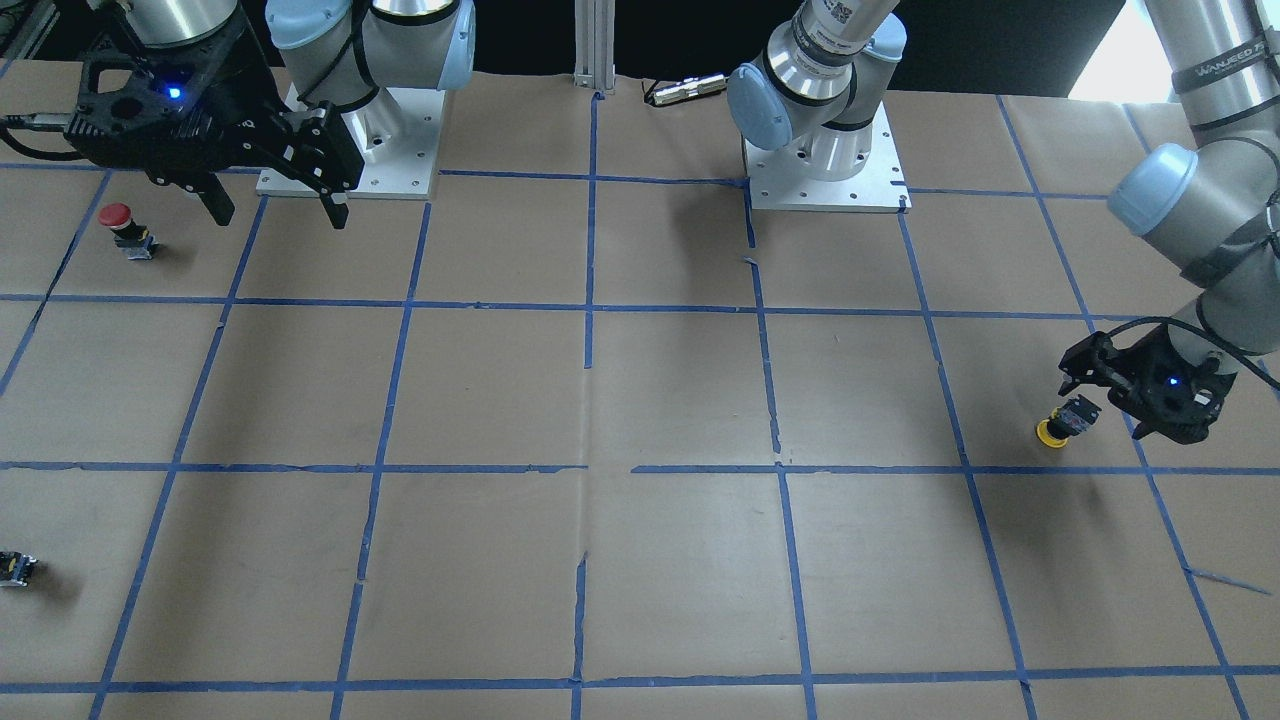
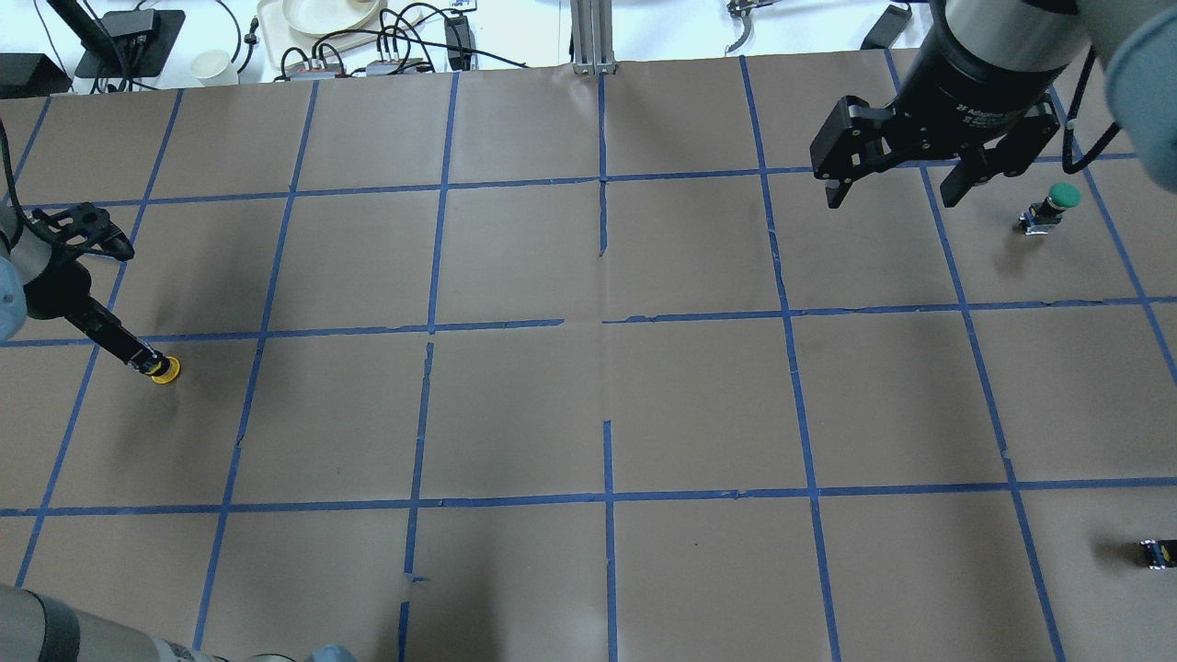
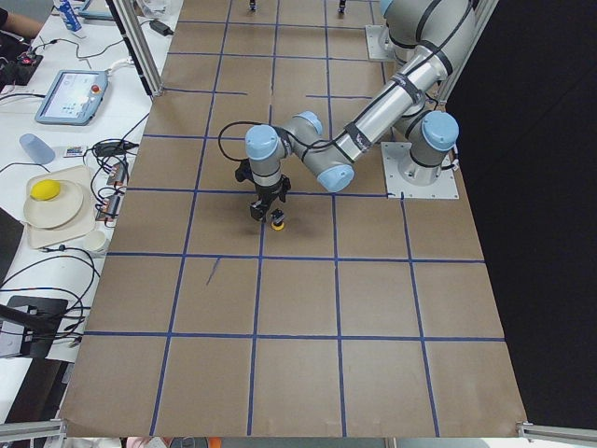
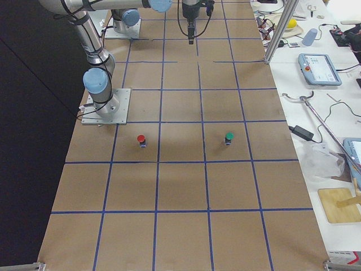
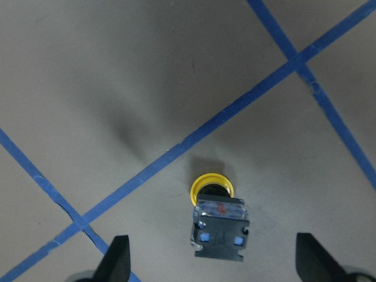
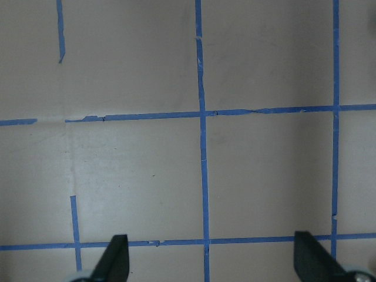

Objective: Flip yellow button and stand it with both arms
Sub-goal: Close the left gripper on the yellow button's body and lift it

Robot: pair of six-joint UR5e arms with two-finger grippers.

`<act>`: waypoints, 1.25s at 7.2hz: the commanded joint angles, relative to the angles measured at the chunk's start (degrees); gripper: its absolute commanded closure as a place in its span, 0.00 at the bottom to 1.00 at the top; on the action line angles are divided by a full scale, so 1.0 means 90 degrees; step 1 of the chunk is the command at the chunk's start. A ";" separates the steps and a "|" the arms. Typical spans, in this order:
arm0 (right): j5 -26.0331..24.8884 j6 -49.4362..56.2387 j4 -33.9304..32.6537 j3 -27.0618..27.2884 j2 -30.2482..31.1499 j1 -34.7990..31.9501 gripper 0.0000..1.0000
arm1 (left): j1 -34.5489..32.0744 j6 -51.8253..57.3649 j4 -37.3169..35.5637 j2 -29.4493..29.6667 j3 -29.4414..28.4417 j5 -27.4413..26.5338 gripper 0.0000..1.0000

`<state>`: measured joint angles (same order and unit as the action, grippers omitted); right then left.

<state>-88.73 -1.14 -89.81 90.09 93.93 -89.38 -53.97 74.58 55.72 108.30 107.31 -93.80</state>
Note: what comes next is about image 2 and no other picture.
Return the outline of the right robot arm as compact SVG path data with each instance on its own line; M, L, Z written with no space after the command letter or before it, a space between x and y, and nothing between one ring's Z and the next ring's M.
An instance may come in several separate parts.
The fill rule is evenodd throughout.
M904 163L955 159L940 185L947 206L1020 176L1062 130L1048 88L1085 47L1113 124L1152 183L1173 191L1172 1L933 1L931 12L895 100L842 97L807 148L829 207Z

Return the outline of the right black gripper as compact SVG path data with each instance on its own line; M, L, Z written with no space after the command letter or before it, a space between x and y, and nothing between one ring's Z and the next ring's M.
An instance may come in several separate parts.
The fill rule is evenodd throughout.
M993 177L1022 176L1062 130L1048 88L1060 69L1013 72L991 64L918 55L891 102L838 100L807 153L825 184L827 208L840 208L863 177L905 163L955 160L939 184L945 207Z

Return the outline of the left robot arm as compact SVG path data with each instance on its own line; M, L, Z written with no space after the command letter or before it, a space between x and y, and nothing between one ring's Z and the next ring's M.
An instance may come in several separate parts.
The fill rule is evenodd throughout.
M109 211L84 201L62 212L26 212L18 201L7 135L4 181L9 196L4 205L4 340L15 336L27 319L64 319L138 373L153 382L175 380L180 360L131 335L117 315L91 294L93 280L81 257L126 263L135 254Z

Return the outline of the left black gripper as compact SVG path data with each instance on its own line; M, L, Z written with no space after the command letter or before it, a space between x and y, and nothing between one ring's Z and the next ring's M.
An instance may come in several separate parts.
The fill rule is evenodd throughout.
M91 296L92 277L71 262L46 269L27 284L29 318L62 318L135 371L157 371L159 352L135 336L125 336L121 322Z

